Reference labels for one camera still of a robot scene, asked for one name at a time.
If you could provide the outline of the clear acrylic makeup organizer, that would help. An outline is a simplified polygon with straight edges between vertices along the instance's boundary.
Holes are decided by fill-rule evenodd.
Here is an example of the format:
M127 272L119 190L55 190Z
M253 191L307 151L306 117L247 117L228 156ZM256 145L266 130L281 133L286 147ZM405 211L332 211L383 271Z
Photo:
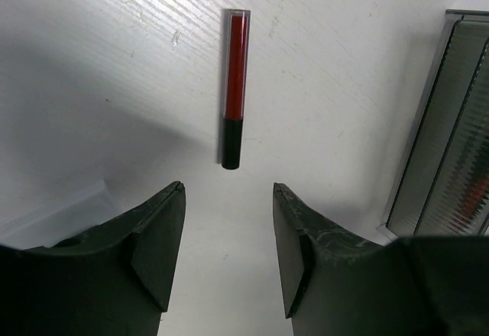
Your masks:
M488 172L488 13L449 9L386 209L395 237L486 235L488 191L456 225L464 191Z

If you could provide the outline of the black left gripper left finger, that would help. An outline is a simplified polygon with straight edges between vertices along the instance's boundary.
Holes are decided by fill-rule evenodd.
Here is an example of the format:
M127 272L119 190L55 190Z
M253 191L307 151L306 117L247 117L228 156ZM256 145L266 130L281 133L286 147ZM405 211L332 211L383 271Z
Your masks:
M173 182L53 247L1 248L3 335L156 335L186 213Z

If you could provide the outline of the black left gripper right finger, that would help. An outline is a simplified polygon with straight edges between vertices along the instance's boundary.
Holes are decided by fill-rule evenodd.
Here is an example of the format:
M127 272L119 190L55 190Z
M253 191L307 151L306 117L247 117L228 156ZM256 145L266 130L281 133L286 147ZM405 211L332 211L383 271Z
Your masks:
M486 335L488 239L364 239L273 190L285 316L296 335Z

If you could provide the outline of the dark red lipstick tube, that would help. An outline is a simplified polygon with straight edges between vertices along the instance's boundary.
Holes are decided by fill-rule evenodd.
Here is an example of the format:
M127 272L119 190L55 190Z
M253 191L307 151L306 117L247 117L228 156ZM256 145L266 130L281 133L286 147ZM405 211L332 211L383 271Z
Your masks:
M245 112L245 90L248 68L251 12L225 10L225 75L222 115L222 167L240 167Z

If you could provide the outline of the red lip gloss tube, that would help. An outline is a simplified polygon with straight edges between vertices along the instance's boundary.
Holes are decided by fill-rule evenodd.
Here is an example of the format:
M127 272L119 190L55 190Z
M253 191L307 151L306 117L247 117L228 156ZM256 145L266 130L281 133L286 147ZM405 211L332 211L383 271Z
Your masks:
M457 215L455 223L462 227L468 225L480 206L484 196L488 191L488 172L482 173L464 191L460 202L457 205Z

